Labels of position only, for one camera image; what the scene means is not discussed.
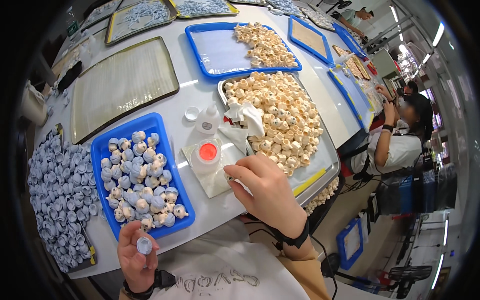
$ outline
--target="glue bottle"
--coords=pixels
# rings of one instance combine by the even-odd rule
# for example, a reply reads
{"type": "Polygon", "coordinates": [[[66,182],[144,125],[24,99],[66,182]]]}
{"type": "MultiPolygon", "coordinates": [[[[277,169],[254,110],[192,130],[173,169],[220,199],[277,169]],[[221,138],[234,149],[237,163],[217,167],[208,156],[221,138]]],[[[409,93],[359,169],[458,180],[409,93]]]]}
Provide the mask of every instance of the glue bottle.
{"type": "Polygon", "coordinates": [[[220,126],[220,121],[220,113],[215,102],[212,102],[198,114],[195,128],[202,133],[214,134],[220,126]]]}

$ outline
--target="blue plastic tray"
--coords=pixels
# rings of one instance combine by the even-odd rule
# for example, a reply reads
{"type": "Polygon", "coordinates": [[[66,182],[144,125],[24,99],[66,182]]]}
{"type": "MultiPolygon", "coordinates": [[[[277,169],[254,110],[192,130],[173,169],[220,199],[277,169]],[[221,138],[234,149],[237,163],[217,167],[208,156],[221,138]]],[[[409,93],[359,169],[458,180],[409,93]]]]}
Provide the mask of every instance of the blue plastic tray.
{"type": "Polygon", "coordinates": [[[336,236],[336,243],[338,246],[338,255],[340,256],[340,267],[344,270],[349,270],[356,262],[360,254],[363,252],[363,234],[361,230],[360,219],[351,220],[348,225],[336,236]],[[344,238],[353,230],[355,226],[358,226],[360,235],[360,247],[353,253],[350,259],[347,259],[347,250],[345,249],[344,238]]]}
{"type": "Polygon", "coordinates": [[[335,28],[335,32],[345,42],[345,44],[348,46],[350,51],[355,53],[362,60],[364,58],[367,58],[367,54],[362,50],[362,48],[357,43],[357,41],[352,37],[350,33],[348,33],[348,31],[345,28],[336,24],[335,22],[333,22],[333,28],[335,28]]]}
{"type": "MultiPolygon", "coordinates": [[[[295,62],[298,64],[297,67],[287,68],[287,67],[271,67],[271,68],[252,68],[250,66],[250,59],[245,59],[247,50],[250,49],[245,43],[237,43],[236,39],[233,37],[233,28],[237,25],[244,26],[247,23],[231,23],[231,22],[219,22],[219,23],[204,23],[204,24],[195,24],[190,25],[185,28],[185,33],[187,35],[188,41],[192,46],[195,57],[197,58],[198,64],[200,65],[200,70],[202,73],[210,78],[221,79],[226,77],[235,77],[244,74],[250,74],[252,71],[258,72],[275,72],[275,71],[300,71],[302,66],[295,57],[295,62]],[[195,39],[199,38],[198,33],[209,32],[209,31],[218,31],[218,33],[206,34],[206,41],[201,41],[202,44],[197,45],[195,39]]],[[[273,30],[271,27],[263,25],[264,27],[273,30]]],[[[285,44],[285,47],[288,48],[285,41],[282,40],[282,43],[285,44]]]]}
{"type": "Polygon", "coordinates": [[[328,45],[328,41],[327,41],[327,38],[326,36],[324,36],[320,31],[318,31],[317,29],[315,29],[315,27],[311,26],[310,24],[308,24],[307,22],[305,21],[302,21],[301,19],[291,15],[290,16],[290,19],[288,21],[288,37],[290,38],[290,40],[300,46],[302,46],[303,48],[305,48],[308,52],[312,53],[313,55],[315,55],[316,57],[318,57],[319,59],[321,59],[324,63],[326,63],[328,66],[333,66],[335,65],[335,62],[333,61],[333,57],[332,57],[332,52],[330,51],[330,46],[328,45]],[[324,41],[324,46],[325,46],[325,53],[327,54],[327,57],[323,56],[322,54],[320,54],[318,51],[315,51],[312,47],[306,45],[305,43],[303,43],[302,41],[296,39],[293,37],[293,34],[292,34],[292,30],[293,30],[293,20],[297,21],[298,23],[302,24],[303,26],[307,27],[308,29],[312,30],[313,32],[315,32],[316,34],[318,34],[319,36],[322,37],[322,40],[324,41]]]}
{"type": "Polygon", "coordinates": [[[350,106],[350,109],[357,118],[360,127],[362,127],[366,132],[369,132],[370,125],[372,124],[375,115],[373,108],[368,101],[368,98],[361,90],[357,79],[353,76],[350,70],[347,68],[348,72],[350,73],[350,78],[347,78],[341,71],[341,67],[337,66],[339,65],[329,68],[327,71],[328,76],[330,76],[339,91],[342,93],[343,97],[350,106]]]}
{"type": "Polygon", "coordinates": [[[183,219],[176,218],[175,224],[172,227],[162,226],[160,228],[153,228],[149,231],[149,234],[154,239],[158,239],[167,234],[186,228],[195,221],[195,212],[187,196],[187,192],[183,187],[183,183],[181,182],[177,166],[175,165],[175,160],[173,159],[173,154],[170,148],[170,144],[168,142],[167,132],[165,131],[162,116],[160,116],[156,112],[152,112],[136,118],[135,120],[127,122],[123,125],[120,125],[119,127],[114,128],[102,134],[101,136],[96,137],[96,139],[94,139],[92,142],[91,156],[93,172],[96,181],[96,188],[98,190],[100,201],[102,202],[103,210],[105,212],[105,216],[107,217],[108,224],[110,224],[113,235],[117,240],[119,239],[121,223],[115,220],[115,217],[113,215],[113,209],[108,205],[108,201],[105,199],[106,197],[108,197],[109,192],[107,192],[107,190],[105,190],[105,188],[103,187],[103,180],[100,177],[100,173],[102,171],[100,167],[100,161],[102,160],[102,158],[110,157],[111,155],[110,151],[108,150],[108,140],[110,138],[115,137],[119,139],[124,137],[127,139],[131,139],[132,133],[135,131],[144,131],[147,138],[153,132],[158,133],[160,137],[160,143],[156,146],[155,151],[157,153],[163,153],[163,155],[167,158],[167,165],[163,169],[167,169],[172,173],[173,179],[169,183],[169,185],[177,188],[177,190],[179,191],[176,203],[183,204],[185,206],[186,212],[189,213],[189,215],[184,217],[183,219]]]}

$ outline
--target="black cable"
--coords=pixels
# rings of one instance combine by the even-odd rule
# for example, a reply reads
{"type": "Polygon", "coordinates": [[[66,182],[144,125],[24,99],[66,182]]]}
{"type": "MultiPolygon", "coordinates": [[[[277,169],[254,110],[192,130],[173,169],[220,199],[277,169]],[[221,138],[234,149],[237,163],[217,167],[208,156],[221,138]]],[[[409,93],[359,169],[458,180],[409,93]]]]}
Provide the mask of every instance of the black cable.
{"type": "Polygon", "coordinates": [[[333,279],[333,284],[335,285],[335,292],[333,293],[333,297],[332,297],[332,300],[335,299],[335,295],[336,295],[336,291],[338,290],[338,286],[336,285],[336,280],[335,280],[335,273],[332,269],[332,266],[330,265],[330,261],[328,260],[328,254],[327,254],[327,250],[325,249],[324,245],[322,243],[319,242],[319,240],[317,240],[313,235],[310,235],[310,237],[315,240],[315,242],[317,242],[321,247],[322,249],[324,250],[324,253],[325,253],[325,259],[327,260],[327,264],[328,264],[328,268],[330,269],[330,272],[332,273],[332,279],[333,279]]]}
{"type": "Polygon", "coordinates": [[[257,232],[257,231],[265,231],[265,232],[268,233],[272,238],[274,238],[274,239],[276,240],[275,236],[274,236],[272,233],[268,232],[267,230],[265,230],[265,229],[263,229],[263,228],[260,228],[260,229],[257,229],[257,230],[252,231],[251,233],[249,233],[249,236],[252,235],[252,234],[254,234],[254,233],[257,232]]]}

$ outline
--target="hand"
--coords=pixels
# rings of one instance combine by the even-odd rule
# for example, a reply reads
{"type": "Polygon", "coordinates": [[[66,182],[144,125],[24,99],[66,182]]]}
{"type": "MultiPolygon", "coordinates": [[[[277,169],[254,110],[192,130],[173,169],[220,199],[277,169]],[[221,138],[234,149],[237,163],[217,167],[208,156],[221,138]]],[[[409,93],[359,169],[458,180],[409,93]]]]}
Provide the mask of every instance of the hand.
{"type": "Polygon", "coordinates": [[[223,170],[252,192],[238,182],[228,182],[249,213],[289,238],[300,236],[307,214],[295,200],[287,176],[272,160],[263,154],[251,155],[223,170]]]}
{"type": "Polygon", "coordinates": [[[390,93],[388,92],[388,89],[385,86],[377,84],[375,86],[375,90],[377,91],[377,93],[384,95],[389,102],[393,101],[392,96],[390,96],[390,93]]]}
{"type": "Polygon", "coordinates": [[[117,247],[121,270],[128,287],[134,293],[145,292],[152,286],[158,265],[156,251],[160,249],[151,235],[139,230],[141,224],[136,220],[125,225],[120,230],[117,247]],[[152,252],[147,256],[137,251],[137,240],[140,237],[147,237],[152,241],[152,252]]]}
{"type": "Polygon", "coordinates": [[[355,33],[356,33],[357,35],[359,35],[359,36],[361,36],[361,37],[364,37],[364,36],[365,36],[365,34],[364,34],[362,31],[360,31],[359,29],[357,29],[357,28],[355,28],[354,31],[355,31],[355,33]]]}
{"type": "Polygon", "coordinates": [[[393,102],[384,102],[385,124],[395,127],[395,108],[393,102]]]}

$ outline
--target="sleeve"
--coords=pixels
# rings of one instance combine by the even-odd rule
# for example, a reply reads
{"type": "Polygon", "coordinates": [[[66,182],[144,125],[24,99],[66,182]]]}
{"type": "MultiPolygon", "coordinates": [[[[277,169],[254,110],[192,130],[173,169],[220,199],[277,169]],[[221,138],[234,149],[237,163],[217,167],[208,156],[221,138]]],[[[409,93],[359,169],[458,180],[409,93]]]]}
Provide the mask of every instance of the sleeve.
{"type": "Polygon", "coordinates": [[[134,300],[134,299],[128,297],[127,292],[125,292],[125,288],[121,288],[120,289],[119,300],[134,300]]]}
{"type": "Polygon", "coordinates": [[[345,20],[347,22],[349,22],[351,24],[352,23],[352,18],[355,15],[355,11],[354,10],[345,10],[344,12],[341,13],[341,15],[342,15],[342,17],[345,18],[345,20]]]}
{"type": "Polygon", "coordinates": [[[392,136],[385,167],[410,167],[421,153],[420,139],[416,136],[392,136]]]}
{"type": "Polygon", "coordinates": [[[305,257],[292,261],[285,256],[277,259],[300,283],[308,297],[312,300],[331,300],[325,286],[324,276],[320,269],[321,263],[317,260],[318,252],[312,247],[305,257]]]}

